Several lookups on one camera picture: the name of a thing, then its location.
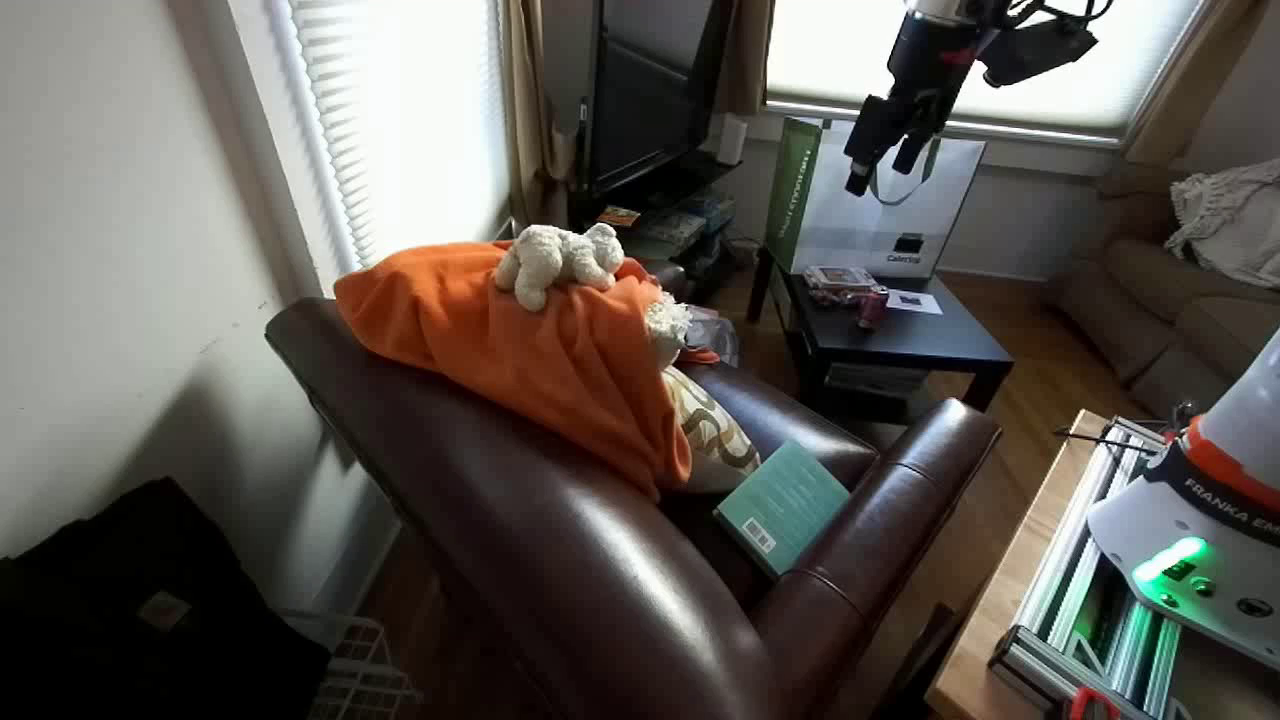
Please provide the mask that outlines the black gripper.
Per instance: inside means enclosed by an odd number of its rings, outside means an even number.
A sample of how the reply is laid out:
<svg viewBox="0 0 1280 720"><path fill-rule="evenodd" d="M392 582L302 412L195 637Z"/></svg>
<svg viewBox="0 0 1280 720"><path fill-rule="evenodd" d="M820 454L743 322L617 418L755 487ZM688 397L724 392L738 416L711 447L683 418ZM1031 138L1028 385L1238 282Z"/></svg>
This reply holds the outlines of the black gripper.
<svg viewBox="0 0 1280 720"><path fill-rule="evenodd" d="M985 7L910 7L889 53L894 88L860 104L843 143L854 161L843 186L863 194L886 153L912 170L926 143L943 127L959 82L989 33Z"/></svg>

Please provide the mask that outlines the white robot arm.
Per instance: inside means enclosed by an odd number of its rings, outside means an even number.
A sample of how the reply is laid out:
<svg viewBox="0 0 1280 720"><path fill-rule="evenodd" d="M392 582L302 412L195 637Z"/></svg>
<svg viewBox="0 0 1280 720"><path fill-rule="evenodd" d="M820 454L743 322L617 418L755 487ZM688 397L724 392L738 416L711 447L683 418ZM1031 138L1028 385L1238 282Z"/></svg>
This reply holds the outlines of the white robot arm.
<svg viewBox="0 0 1280 720"><path fill-rule="evenodd" d="M870 96L849 130L843 186L863 194L886 153L910 177L943 130L974 63L985 63L992 88L1076 63L1096 47L1087 23L1107 7L1114 0L1083 0L1081 10L1047 0L910 0L889 53L894 88Z"/></svg>

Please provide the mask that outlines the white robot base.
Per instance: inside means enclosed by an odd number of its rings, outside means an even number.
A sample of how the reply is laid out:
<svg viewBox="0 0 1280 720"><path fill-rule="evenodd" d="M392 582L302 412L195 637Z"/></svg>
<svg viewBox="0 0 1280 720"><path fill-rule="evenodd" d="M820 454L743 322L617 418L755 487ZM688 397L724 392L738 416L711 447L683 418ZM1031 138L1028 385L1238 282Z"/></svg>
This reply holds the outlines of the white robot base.
<svg viewBox="0 0 1280 720"><path fill-rule="evenodd" d="M1087 513L1087 534L1146 603L1280 667L1280 333Z"/></svg>

